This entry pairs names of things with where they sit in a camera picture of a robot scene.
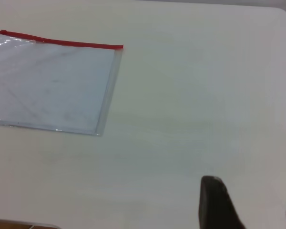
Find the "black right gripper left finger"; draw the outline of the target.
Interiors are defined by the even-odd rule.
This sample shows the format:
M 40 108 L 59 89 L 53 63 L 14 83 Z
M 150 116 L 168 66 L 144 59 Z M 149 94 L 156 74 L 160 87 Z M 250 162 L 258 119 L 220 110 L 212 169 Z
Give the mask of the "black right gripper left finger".
M 224 182 L 203 176 L 198 210 L 201 229 L 244 229 Z

